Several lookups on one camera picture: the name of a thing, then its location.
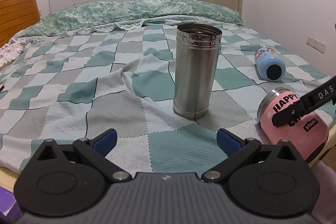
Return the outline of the wall power outlet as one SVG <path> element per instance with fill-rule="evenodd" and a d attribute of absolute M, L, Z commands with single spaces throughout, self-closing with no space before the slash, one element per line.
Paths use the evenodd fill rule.
<path fill-rule="evenodd" d="M 326 51 L 326 45 L 314 38 L 311 38 L 310 36 L 307 37 L 307 41 L 306 41 L 307 45 L 311 46 L 312 48 L 314 48 L 315 50 L 321 52 L 321 53 L 325 53 Z"/>

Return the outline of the pink cup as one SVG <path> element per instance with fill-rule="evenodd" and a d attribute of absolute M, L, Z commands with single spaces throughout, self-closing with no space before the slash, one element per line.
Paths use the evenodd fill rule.
<path fill-rule="evenodd" d="M 281 127 L 272 124 L 272 116 L 294 102 L 299 96 L 287 88 L 270 91 L 258 107 L 257 119 L 261 129 L 272 144 L 281 139 L 290 140 L 301 156 L 310 163 L 322 151 L 329 137 L 327 124 L 312 112 Z"/>

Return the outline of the blue cup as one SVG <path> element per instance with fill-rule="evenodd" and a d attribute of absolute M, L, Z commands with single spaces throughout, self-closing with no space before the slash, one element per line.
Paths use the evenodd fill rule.
<path fill-rule="evenodd" d="M 286 72 L 280 55 L 272 47 L 262 46 L 255 52 L 255 65 L 259 76 L 265 81 L 279 81 Z"/>

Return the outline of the green floral quilt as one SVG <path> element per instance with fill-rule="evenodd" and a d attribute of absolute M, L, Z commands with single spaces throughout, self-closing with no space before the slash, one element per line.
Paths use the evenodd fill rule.
<path fill-rule="evenodd" d="M 197 21 L 199 18 L 243 24 L 237 11 L 197 0 L 99 1 L 55 11 L 15 36 L 72 36 L 111 31 L 115 27 L 131 30 L 147 20 Z"/>

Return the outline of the checkered green bedsheet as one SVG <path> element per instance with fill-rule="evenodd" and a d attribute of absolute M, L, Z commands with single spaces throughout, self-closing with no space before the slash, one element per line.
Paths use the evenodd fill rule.
<path fill-rule="evenodd" d="M 266 142 L 257 108 L 276 87 L 258 78 L 254 54 L 274 47 L 286 63 L 281 86 L 303 95 L 329 76 L 256 31 L 215 23 L 223 38 L 205 117 L 173 111 L 177 24 L 59 39 L 25 38 L 1 71 L 1 166 L 20 172 L 45 139 L 71 144 L 117 131 L 108 159 L 130 173 L 202 173 L 226 158 L 218 129 Z"/>

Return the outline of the stainless steel cup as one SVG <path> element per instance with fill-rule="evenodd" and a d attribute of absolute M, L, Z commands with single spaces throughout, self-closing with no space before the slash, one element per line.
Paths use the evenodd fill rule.
<path fill-rule="evenodd" d="M 206 24 L 177 27 L 173 110 L 189 120 L 205 116 L 210 103 L 222 31 Z"/>

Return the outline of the floral pillow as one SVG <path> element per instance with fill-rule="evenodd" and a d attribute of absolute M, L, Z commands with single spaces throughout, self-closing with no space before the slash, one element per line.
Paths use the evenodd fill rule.
<path fill-rule="evenodd" d="M 11 64 L 25 50 L 26 42 L 22 39 L 11 38 L 1 47 L 1 69 Z"/>

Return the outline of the wooden headboard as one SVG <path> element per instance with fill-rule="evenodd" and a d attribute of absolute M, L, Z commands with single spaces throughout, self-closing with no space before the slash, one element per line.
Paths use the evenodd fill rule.
<path fill-rule="evenodd" d="M 41 20 L 36 0 L 0 0 L 1 47 L 19 31 Z"/>

